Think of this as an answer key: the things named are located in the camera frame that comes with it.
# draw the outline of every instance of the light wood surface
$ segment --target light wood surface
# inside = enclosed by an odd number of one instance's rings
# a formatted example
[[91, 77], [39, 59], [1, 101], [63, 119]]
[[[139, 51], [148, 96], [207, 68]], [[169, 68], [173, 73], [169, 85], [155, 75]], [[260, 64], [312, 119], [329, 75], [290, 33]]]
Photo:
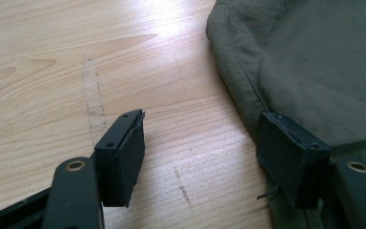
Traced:
[[214, 1], [0, 1], [0, 209], [142, 108], [146, 155], [108, 228], [271, 228], [264, 174], [205, 34]]

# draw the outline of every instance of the wood grain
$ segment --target wood grain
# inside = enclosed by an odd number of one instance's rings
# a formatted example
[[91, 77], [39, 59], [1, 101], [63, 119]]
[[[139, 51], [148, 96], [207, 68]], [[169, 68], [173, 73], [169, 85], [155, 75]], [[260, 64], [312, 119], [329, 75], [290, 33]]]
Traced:
[[146, 155], [108, 228], [271, 228], [264, 175], [205, 34], [214, 1], [0, 1], [0, 209], [142, 108]]

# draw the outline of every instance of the olive green fabric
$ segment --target olive green fabric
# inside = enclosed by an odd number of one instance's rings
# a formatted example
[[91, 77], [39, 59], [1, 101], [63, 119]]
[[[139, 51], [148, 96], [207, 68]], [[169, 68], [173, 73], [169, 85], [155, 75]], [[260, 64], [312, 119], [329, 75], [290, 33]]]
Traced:
[[[271, 110], [332, 146], [332, 160], [366, 160], [366, 1], [219, 0], [207, 35], [255, 143]], [[284, 202], [271, 201], [276, 227], [305, 228]]]

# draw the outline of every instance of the metal grommet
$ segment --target metal grommet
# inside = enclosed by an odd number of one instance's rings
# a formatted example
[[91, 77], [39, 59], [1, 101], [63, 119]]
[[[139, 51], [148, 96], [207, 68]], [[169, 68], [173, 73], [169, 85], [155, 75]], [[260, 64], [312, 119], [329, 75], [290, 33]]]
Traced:
[[83, 167], [85, 167], [85, 165], [86, 165], [85, 161], [83, 161], [83, 160], [75, 160], [75, 161], [70, 162], [65, 167], [65, 169], [67, 169], [70, 172], [73, 172], [73, 171], [78, 171], [78, 170], [82, 169]]
[[356, 161], [349, 161], [347, 162], [347, 166], [356, 172], [366, 174], [366, 165], [363, 163]]

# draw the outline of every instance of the scratch mark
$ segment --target scratch mark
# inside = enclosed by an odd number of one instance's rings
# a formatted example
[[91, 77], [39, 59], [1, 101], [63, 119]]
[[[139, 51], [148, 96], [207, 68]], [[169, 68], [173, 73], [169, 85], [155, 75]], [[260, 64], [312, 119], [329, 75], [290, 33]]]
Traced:
[[182, 191], [183, 197], [185, 198], [186, 202], [189, 204], [190, 208], [193, 208], [192, 203], [190, 202], [190, 199], [187, 196], [187, 192], [186, 192], [186, 189], [184, 188], [183, 182], [180, 178], [180, 174], [179, 174], [179, 172], [177, 172], [177, 169], [175, 166], [173, 166], [173, 168], [174, 168], [174, 173], [176, 174], [177, 179], [179, 180], [179, 183], [180, 183], [180, 187], [179, 187], [180, 191]]
[[82, 78], [91, 143], [94, 146], [106, 131], [106, 118], [96, 68], [93, 61], [85, 54], [83, 55]]

